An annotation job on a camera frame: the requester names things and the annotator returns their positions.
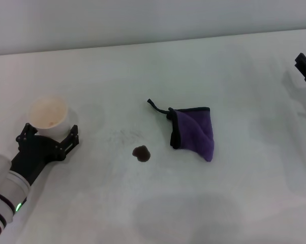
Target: white tabletop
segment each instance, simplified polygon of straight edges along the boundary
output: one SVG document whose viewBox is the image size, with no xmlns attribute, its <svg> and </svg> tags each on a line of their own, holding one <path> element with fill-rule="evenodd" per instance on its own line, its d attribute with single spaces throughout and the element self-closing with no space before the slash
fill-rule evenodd
<svg viewBox="0 0 306 244">
<path fill-rule="evenodd" d="M 306 30 L 0 56 L 0 153 L 59 94 L 81 143 L 0 237 L 20 244 L 306 243 Z M 173 150 L 161 109 L 211 108 L 215 154 Z M 132 150 L 146 145 L 151 159 Z"/>
</svg>

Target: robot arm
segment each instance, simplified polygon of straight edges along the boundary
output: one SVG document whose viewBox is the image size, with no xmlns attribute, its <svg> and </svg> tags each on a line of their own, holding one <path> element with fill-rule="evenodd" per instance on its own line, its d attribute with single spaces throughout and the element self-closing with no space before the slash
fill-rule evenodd
<svg viewBox="0 0 306 244">
<path fill-rule="evenodd" d="M 13 215 L 26 201 L 31 185 L 44 167 L 52 161 L 63 161 L 79 144 L 76 125 L 61 143 L 35 135 L 36 132 L 26 124 L 16 138 L 19 153 L 15 158 L 10 161 L 0 155 L 0 234 L 13 221 Z"/>
</svg>

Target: purple cloth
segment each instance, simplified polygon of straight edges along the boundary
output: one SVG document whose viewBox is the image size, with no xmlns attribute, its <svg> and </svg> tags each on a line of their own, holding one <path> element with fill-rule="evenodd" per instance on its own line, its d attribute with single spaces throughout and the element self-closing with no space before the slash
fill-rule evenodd
<svg viewBox="0 0 306 244">
<path fill-rule="evenodd" d="M 158 109 L 150 99 L 148 102 L 172 121 L 170 145 L 174 149 L 188 149 L 198 153 L 208 162 L 212 160 L 214 140 L 209 108 L 169 108 L 169 111 L 164 111 Z"/>
</svg>

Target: led indicator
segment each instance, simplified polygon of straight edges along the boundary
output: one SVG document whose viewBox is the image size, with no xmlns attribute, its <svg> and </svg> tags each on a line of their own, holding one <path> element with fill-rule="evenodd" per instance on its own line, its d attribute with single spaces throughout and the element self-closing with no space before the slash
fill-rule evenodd
<svg viewBox="0 0 306 244">
<path fill-rule="evenodd" d="M 19 205 L 17 205 L 17 207 L 16 207 L 16 211 L 17 211 L 17 212 L 19 211 L 19 209 L 21 208 L 21 206 L 22 206 L 22 203 L 19 203 Z"/>
</svg>

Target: coffee spill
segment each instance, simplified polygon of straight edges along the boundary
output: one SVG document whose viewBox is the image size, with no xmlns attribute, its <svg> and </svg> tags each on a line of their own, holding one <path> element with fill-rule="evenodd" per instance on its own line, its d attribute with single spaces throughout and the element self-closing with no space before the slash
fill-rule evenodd
<svg viewBox="0 0 306 244">
<path fill-rule="evenodd" d="M 137 157 L 139 162 L 147 162 L 151 157 L 146 146 L 142 145 L 133 150 L 133 156 Z"/>
</svg>

